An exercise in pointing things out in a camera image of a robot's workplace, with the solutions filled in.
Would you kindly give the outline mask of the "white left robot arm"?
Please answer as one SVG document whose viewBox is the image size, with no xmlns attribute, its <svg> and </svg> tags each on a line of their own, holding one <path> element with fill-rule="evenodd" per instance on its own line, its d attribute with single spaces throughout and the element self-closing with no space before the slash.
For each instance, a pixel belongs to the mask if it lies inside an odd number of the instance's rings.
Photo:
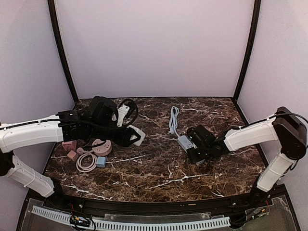
<svg viewBox="0 0 308 231">
<path fill-rule="evenodd" d="M 74 140 L 110 140 L 118 146 L 139 146 L 145 133 L 130 123 L 118 126 L 108 119 L 97 122 L 64 111 L 46 118 L 0 126 L 0 175 L 13 179 L 45 198 L 62 191 L 61 185 L 23 163 L 13 151 L 18 148 Z"/>
</svg>

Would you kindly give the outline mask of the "blue power strip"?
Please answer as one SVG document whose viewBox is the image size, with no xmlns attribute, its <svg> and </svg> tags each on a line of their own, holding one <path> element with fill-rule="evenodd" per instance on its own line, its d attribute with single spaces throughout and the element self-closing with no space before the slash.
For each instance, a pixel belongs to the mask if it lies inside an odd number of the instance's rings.
<svg viewBox="0 0 308 231">
<path fill-rule="evenodd" d="M 177 138 L 178 144 L 186 152 L 188 159 L 192 164 L 200 165 L 205 161 L 205 157 L 200 153 L 198 148 L 185 136 Z"/>
</svg>

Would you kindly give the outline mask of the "white cube socket adapter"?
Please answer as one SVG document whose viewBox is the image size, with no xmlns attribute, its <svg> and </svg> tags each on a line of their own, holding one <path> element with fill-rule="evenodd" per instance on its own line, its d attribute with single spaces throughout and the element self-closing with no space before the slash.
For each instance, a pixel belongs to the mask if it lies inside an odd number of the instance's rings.
<svg viewBox="0 0 308 231">
<path fill-rule="evenodd" d="M 133 134 L 130 137 L 130 141 L 134 141 L 134 145 L 136 146 L 140 146 L 144 140 L 144 138 L 146 137 L 146 134 L 139 128 L 133 126 L 133 125 L 129 125 L 128 128 L 131 128 L 134 130 Z"/>
</svg>

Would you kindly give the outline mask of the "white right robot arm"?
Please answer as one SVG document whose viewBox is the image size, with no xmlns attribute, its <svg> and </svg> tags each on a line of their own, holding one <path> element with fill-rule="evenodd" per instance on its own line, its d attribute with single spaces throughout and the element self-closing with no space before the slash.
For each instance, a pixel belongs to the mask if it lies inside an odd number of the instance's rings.
<svg viewBox="0 0 308 231">
<path fill-rule="evenodd" d="M 200 163 L 223 154 L 229 154 L 244 147 L 278 141 L 280 149 L 274 159 L 257 178 L 254 189 L 268 193 L 274 184 L 302 159 L 307 152 L 308 121 L 292 113 L 286 107 L 279 107 L 273 115 L 254 123 L 231 128 L 214 136 L 204 126 L 188 129 L 184 144 L 192 163 Z"/>
</svg>

